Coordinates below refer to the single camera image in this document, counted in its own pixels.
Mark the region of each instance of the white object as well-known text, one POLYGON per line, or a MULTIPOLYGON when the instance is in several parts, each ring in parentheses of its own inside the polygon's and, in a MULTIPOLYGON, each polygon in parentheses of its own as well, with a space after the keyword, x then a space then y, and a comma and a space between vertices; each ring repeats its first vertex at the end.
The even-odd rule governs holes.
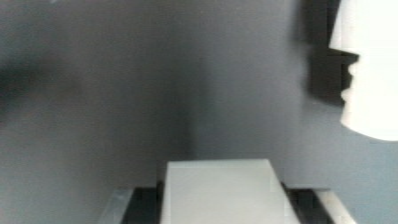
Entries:
POLYGON ((330 41, 332 49, 359 54, 341 123, 387 141, 398 141, 396 8, 396 0, 343 0, 330 41))
POLYGON ((334 192, 330 190, 314 190, 314 194, 327 210, 327 214, 332 218, 334 224, 357 224, 334 192))
POLYGON ((266 159, 170 162, 162 224, 298 224, 266 159))

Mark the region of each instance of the gray background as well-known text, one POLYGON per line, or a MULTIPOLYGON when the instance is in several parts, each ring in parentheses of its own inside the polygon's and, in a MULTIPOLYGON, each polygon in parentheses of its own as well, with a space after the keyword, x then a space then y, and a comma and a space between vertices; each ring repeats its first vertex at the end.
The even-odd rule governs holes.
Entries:
POLYGON ((361 224, 398 223, 398 145, 341 127, 309 91, 339 58, 311 59, 325 1, 318 14, 304 2, 0 1, 2 224, 96 223, 167 160, 227 158, 268 158, 361 224))

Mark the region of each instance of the gray wall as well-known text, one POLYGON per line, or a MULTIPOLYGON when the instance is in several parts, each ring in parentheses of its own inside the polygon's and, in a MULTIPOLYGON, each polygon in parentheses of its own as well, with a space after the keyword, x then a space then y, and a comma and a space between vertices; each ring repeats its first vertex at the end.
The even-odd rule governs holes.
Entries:
POLYGON ((398 223, 398 145, 307 91, 298 0, 0 4, 0 223, 94 223, 114 187, 153 186, 190 155, 270 158, 359 223, 398 223))
POLYGON ((96 223, 114 188, 188 158, 154 3, 0 2, 2 224, 96 223))

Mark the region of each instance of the white panel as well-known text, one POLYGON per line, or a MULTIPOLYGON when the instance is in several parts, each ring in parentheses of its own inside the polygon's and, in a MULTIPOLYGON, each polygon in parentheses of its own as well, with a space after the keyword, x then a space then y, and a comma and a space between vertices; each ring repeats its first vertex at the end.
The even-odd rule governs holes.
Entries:
POLYGON ((298 224, 266 159, 170 162, 162 224, 298 224))

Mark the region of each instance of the blurry object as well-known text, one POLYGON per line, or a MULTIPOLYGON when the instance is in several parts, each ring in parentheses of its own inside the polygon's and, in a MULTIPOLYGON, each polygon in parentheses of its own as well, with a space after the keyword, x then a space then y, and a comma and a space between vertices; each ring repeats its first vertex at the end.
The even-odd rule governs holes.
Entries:
POLYGON ((362 135, 398 141, 398 2, 343 0, 330 48, 359 54, 343 91, 343 125, 362 135))

